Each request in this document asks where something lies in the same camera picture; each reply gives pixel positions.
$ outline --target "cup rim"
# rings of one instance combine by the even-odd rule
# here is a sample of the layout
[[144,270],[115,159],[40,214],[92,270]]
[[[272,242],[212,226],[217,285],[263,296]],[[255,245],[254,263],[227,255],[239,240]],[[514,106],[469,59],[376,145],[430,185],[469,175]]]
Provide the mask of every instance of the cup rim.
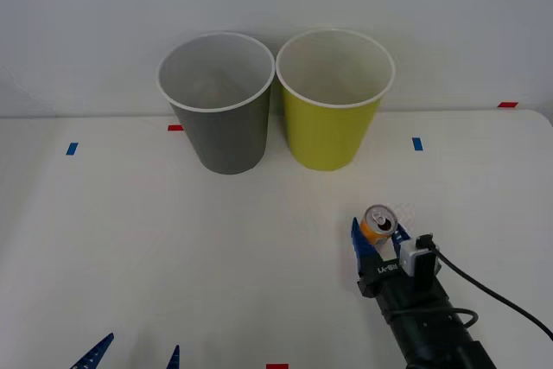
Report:
[[[280,63],[280,60],[283,56],[283,51],[292,42],[298,40],[299,38],[302,38],[303,36],[307,36],[307,35],[312,35],[312,34],[317,33],[317,32],[342,32],[342,33],[345,33],[345,34],[358,36],[359,38],[362,38],[363,40],[368,41],[368,42],[373,43],[374,45],[376,45],[378,48],[380,48],[382,50],[382,52],[384,52],[386,58],[388,59],[388,63],[390,64],[390,67],[391,67],[390,79],[388,80],[388,84],[386,84],[384,89],[381,92],[379,92],[377,95],[375,95],[374,97],[371,97],[370,99],[366,99],[364,101],[360,101],[358,103],[353,103],[353,104],[339,104],[339,105],[337,105],[337,104],[321,103],[321,102],[315,101],[313,99],[308,99],[307,97],[302,96],[299,92],[294,91],[294,89],[290,88],[290,86],[283,79],[283,76],[281,75],[281,72],[280,72],[279,63]],[[346,108],[362,107],[363,105],[367,105],[367,104],[373,103],[373,102],[381,99],[390,90],[391,85],[393,84],[393,82],[396,78],[396,64],[394,63],[394,60],[391,57],[388,50],[386,48],[384,48],[384,46],[380,42],[375,41],[370,36],[362,34],[361,32],[351,30],[351,29],[341,29],[341,28],[311,29],[311,30],[308,30],[306,32],[302,32],[302,33],[288,39],[286,41],[286,43],[284,43],[284,45],[280,48],[280,50],[278,51],[278,54],[276,55],[276,76],[278,77],[280,82],[283,84],[283,86],[286,88],[286,90],[289,91],[294,96],[296,96],[297,98],[299,98],[301,101],[305,101],[306,103],[310,103],[310,104],[316,105],[318,107],[326,107],[326,108],[334,108],[334,109],[346,109]]]
[[[239,103],[237,104],[233,104],[233,105],[228,105],[226,107],[217,107],[217,108],[199,108],[199,107],[191,107],[189,105],[184,105],[182,103],[179,103],[178,101],[175,101],[174,99],[172,99],[171,97],[169,97],[169,95],[165,92],[165,90],[163,89],[162,87],[162,84],[160,82],[160,73],[161,73],[161,70],[162,70],[162,66],[163,64],[165,63],[165,60],[171,56],[173,54],[173,52],[175,52],[177,49],[179,48],[182,48],[184,47],[185,45],[188,45],[189,43],[193,42],[193,41],[196,41],[200,38],[205,38],[205,37],[208,37],[208,36],[215,36],[215,35],[230,35],[230,36],[237,36],[239,38],[243,38],[243,39],[246,39],[247,41],[252,41],[254,43],[256,43],[258,46],[260,46],[266,53],[267,55],[269,55],[270,57],[270,76],[269,78],[267,79],[267,82],[265,82],[265,84],[261,87],[261,89],[256,92],[255,94],[253,94],[251,97],[249,97],[248,99],[245,99],[244,101],[240,101]],[[248,35],[244,35],[244,34],[240,34],[238,32],[229,32],[229,31],[225,31],[225,30],[222,30],[222,31],[216,31],[216,32],[208,32],[206,34],[202,34],[202,35],[198,35],[198,36],[195,36],[193,39],[189,40],[189,41],[186,41],[184,43],[182,43],[181,45],[179,45],[178,47],[174,48],[173,50],[171,50],[171,52],[169,52],[167,54],[167,56],[165,56],[165,58],[163,58],[163,60],[160,62],[160,64],[158,65],[157,67],[157,87],[158,89],[162,92],[163,96],[167,99],[167,101],[169,103],[171,103],[172,105],[175,105],[179,108],[182,108],[182,110],[188,110],[188,111],[192,111],[192,112],[223,112],[223,111],[229,111],[229,110],[234,110],[235,108],[239,108],[243,105],[246,105],[246,104],[249,104],[251,101],[253,101],[254,99],[257,99],[258,97],[260,97],[266,90],[267,88],[269,88],[270,86],[270,83],[273,81],[273,79],[275,78],[275,72],[276,72],[276,63],[275,63],[275,57],[274,55],[272,54],[272,52],[261,42],[261,41],[258,41],[257,39],[251,37],[251,36],[248,36]]]

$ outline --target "yellow paper cup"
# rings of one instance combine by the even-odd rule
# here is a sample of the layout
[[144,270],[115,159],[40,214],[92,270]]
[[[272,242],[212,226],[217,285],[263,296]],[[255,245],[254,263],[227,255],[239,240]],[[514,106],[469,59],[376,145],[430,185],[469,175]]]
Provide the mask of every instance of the yellow paper cup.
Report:
[[357,153],[396,67],[369,36],[317,29],[284,44],[276,73],[292,154],[306,168],[336,170]]

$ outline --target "soda can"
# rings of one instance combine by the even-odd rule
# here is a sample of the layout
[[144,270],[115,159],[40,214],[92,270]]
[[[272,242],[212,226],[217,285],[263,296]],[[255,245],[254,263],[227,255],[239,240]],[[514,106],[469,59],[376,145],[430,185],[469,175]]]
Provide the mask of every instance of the soda can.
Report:
[[375,247],[383,245],[397,229],[397,216],[384,205],[372,205],[361,220],[361,232]]

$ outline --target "gray paper cup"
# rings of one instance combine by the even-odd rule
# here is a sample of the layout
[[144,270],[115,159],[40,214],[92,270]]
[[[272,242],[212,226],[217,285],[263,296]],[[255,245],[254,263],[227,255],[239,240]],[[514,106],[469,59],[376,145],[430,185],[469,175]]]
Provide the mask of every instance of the gray paper cup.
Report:
[[275,60],[263,43],[218,32],[173,51],[158,81],[202,164],[234,175],[263,157],[274,76]]

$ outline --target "white table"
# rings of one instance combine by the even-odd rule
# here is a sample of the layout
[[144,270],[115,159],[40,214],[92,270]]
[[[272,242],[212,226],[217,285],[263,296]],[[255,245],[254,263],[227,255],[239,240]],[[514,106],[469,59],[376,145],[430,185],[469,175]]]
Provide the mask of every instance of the white table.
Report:
[[[104,369],[164,368],[177,343],[183,369],[403,368],[356,287],[350,224],[374,203],[553,327],[553,128],[537,113],[379,113],[333,173],[298,164],[273,118],[264,159],[235,176],[204,169],[173,123],[0,120],[0,368],[67,368],[111,331]],[[498,368],[550,366],[538,328],[439,278]]]

